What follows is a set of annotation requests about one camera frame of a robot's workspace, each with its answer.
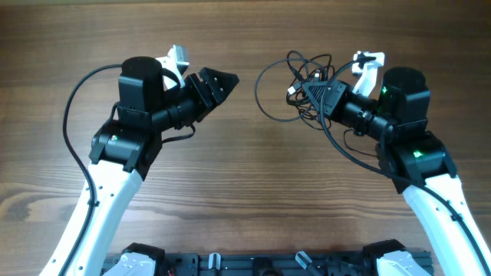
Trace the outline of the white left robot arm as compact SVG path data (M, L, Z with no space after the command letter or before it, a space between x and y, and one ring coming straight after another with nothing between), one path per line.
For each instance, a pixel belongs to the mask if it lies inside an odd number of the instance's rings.
M166 130L193 128L239 83L208 67L183 77L181 64L132 57L119 64L119 100L94 134L84 188L43 275L97 275L130 201L167 141Z

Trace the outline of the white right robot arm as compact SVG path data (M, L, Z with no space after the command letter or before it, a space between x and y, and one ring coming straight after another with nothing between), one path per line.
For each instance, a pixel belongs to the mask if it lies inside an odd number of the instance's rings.
M322 122L334 121L376 140L377 167L339 151L393 181L423 226L445 274L490 273L490 249L466 204L456 164L443 142L427 130L430 90L420 71L386 71L377 100L336 78L306 81L301 89Z

